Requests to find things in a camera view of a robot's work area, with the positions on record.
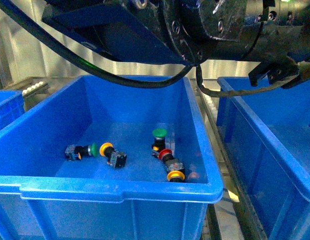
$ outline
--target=blue crate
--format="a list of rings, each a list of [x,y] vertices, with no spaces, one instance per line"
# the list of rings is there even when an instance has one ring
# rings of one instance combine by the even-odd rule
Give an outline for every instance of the blue crate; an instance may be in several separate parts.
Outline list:
[[[0,130],[24,113],[21,91],[0,90]]]
[[[218,82],[253,89],[247,78]],[[310,81],[221,98],[217,126],[269,240],[310,240]]]
[[[165,77],[135,76],[162,81]],[[185,164],[168,182],[151,156],[152,131]],[[66,161],[69,144],[112,142],[127,155]],[[137,89],[83,76],[0,131],[0,235],[6,239],[198,240],[223,184],[187,78]]]

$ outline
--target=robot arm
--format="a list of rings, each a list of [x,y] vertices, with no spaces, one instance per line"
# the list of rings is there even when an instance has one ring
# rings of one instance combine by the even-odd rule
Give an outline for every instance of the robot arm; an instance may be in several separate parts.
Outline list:
[[[46,2],[43,22],[113,61],[254,61],[261,64],[249,74],[252,86],[266,75],[283,88],[310,79],[310,0]],[[0,0],[0,8],[10,3]]]

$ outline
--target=metal frame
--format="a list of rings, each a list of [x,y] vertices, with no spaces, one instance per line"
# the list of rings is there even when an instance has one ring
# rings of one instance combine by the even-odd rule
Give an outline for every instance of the metal frame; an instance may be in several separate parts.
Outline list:
[[[5,51],[4,41],[0,32],[0,89],[8,86],[12,82],[9,62]]]

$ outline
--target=black cable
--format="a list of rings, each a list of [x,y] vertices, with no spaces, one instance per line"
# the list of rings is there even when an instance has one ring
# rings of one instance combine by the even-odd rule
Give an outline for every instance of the black cable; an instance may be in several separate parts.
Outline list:
[[[52,51],[71,62],[73,65],[81,68],[82,70],[102,78],[106,81],[140,89],[159,89],[164,88],[178,82],[192,69],[192,66],[186,66],[176,76],[164,81],[139,81],[129,78],[114,75],[110,72],[102,70],[90,62],[84,60],[67,47],[62,45],[47,31],[40,27],[35,21],[28,17],[20,8],[13,4],[10,0],[0,0],[0,9],[11,17],[16,23],[28,31],[31,35],[49,47]]]
[[[202,76],[202,71],[201,71],[201,67],[200,65],[196,66],[196,80],[197,80],[197,85],[199,87],[199,89],[206,95],[209,95],[213,98],[229,98],[229,97],[236,97],[236,96],[246,96],[246,95],[253,95],[253,94],[259,94],[259,93],[264,93],[264,92],[268,92],[270,90],[274,90],[277,89],[283,85],[285,85],[286,83],[292,81],[293,79],[295,79],[298,74],[292,75],[292,76],[287,76],[285,78],[283,78],[280,81],[275,82],[274,84],[267,86],[267,87],[261,87],[261,88],[257,88],[257,89],[253,89],[253,90],[238,90],[238,91],[234,91],[234,90],[230,90],[230,91],[213,91],[210,90],[208,88],[205,88],[203,86],[203,76]]]

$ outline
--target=industrial push button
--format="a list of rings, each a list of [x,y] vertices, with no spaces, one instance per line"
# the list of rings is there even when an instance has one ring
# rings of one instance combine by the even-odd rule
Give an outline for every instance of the industrial push button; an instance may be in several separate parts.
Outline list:
[[[67,146],[65,150],[66,158],[70,161],[81,160],[83,156],[87,157],[97,157],[98,156],[98,147],[97,144],[93,143],[87,146],[76,146],[71,144]]]
[[[103,157],[108,158],[108,164],[113,168],[123,168],[126,165],[127,155],[114,149],[114,146],[110,142],[104,143],[100,149],[99,153]]]
[[[179,159],[174,158],[172,150],[164,149],[158,155],[159,160],[161,160],[168,172],[167,179],[171,183],[182,183],[185,180],[185,167]]]
[[[153,130],[154,143],[151,145],[152,156],[158,158],[159,153],[166,148],[167,131],[163,128]]]

